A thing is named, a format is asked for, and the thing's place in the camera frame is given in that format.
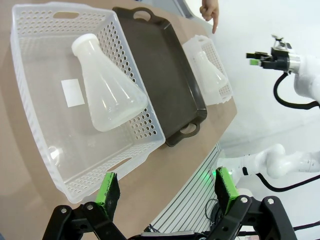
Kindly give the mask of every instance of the human hand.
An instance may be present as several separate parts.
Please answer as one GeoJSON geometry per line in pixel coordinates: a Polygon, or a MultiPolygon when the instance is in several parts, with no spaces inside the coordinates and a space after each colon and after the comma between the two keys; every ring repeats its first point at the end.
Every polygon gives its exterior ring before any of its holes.
{"type": "Polygon", "coordinates": [[[200,13],[207,22],[213,19],[214,34],[217,30],[218,19],[219,19],[219,3],[218,0],[202,0],[202,6],[200,7],[200,13]]]}

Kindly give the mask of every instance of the basket handle hole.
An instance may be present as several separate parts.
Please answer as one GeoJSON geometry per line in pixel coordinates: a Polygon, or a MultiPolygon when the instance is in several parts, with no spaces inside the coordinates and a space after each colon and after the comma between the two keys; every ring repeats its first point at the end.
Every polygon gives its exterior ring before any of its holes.
{"type": "Polygon", "coordinates": [[[196,125],[194,125],[193,123],[189,123],[189,125],[187,127],[182,128],[180,132],[183,134],[190,134],[193,133],[193,131],[196,130],[196,128],[196,125]]]}
{"type": "Polygon", "coordinates": [[[128,162],[130,159],[132,159],[132,157],[128,157],[126,159],[123,159],[121,162],[117,163],[116,165],[114,165],[113,167],[111,167],[110,169],[108,169],[108,172],[112,172],[113,170],[117,169],[118,167],[120,167],[121,165],[125,164],[126,162],[128,162]]]}
{"type": "Polygon", "coordinates": [[[78,12],[58,11],[53,15],[54,19],[75,19],[79,16],[78,12]]]}
{"type": "Polygon", "coordinates": [[[133,14],[134,19],[143,19],[146,20],[147,22],[151,19],[151,15],[147,13],[146,11],[136,11],[133,14]]]}

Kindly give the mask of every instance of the white plastic basket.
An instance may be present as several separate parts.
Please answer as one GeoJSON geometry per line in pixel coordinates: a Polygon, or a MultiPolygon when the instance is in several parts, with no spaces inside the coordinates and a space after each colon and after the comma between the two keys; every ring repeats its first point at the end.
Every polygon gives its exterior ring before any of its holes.
{"type": "Polygon", "coordinates": [[[112,170],[118,179],[142,164],[165,142],[164,134],[150,101],[113,130],[92,125],[81,65],[71,50],[80,35],[96,34],[103,52],[147,94],[115,12],[50,2],[15,5],[12,16],[12,58],[28,123],[55,186],[78,203],[121,161],[112,170]],[[68,13],[76,18],[56,18],[68,13]],[[79,80],[85,104],[67,107],[61,81],[69,79],[79,80]]]}
{"type": "MultiPolygon", "coordinates": [[[[187,41],[185,44],[183,44],[182,47],[189,61],[189,64],[191,66],[195,79],[199,85],[201,84],[201,81],[200,81],[201,76],[199,74],[199,69],[197,67],[197,63],[195,61],[194,56],[201,51],[205,52],[209,61],[213,63],[221,71],[221,73],[223,73],[223,75],[225,75],[226,78],[228,79],[224,66],[222,65],[219,55],[216,51],[215,45],[210,38],[203,35],[196,35],[193,38],[191,38],[189,41],[187,41]]],[[[225,103],[226,101],[229,101],[232,96],[233,96],[233,92],[232,92],[230,82],[228,80],[228,83],[226,84],[226,86],[219,89],[219,91],[217,91],[216,94],[211,96],[212,97],[211,102],[212,104],[225,103]]]]}

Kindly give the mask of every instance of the white paper label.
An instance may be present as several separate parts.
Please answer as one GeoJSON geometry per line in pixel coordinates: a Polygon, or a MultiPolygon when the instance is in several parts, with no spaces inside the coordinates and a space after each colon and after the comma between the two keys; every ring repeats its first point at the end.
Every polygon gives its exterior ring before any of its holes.
{"type": "Polygon", "coordinates": [[[62,80],[61,84],[68,108],[85,104],[78,79],[62,80]]]}

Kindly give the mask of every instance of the erlenmeyer flask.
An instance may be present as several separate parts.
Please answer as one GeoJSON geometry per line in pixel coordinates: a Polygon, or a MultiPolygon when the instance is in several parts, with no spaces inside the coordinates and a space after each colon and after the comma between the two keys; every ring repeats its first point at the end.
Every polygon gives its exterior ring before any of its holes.
{"type": "Polygon", "coordinates": [[[78,37],[71,48],[81,64],[92,124],[98,131],[114,129],[147,107],[146,94],[102,52],[96,35],[78,37]]]}
{"type": "Polygon", "coordinates": [[[200,75],[201,83],[199,85],[201,92],[204,92],[204,94],[217,92],[228,83],[227,78],[209,61],[204,51],[197,52],[194,60],[200,75]]]}

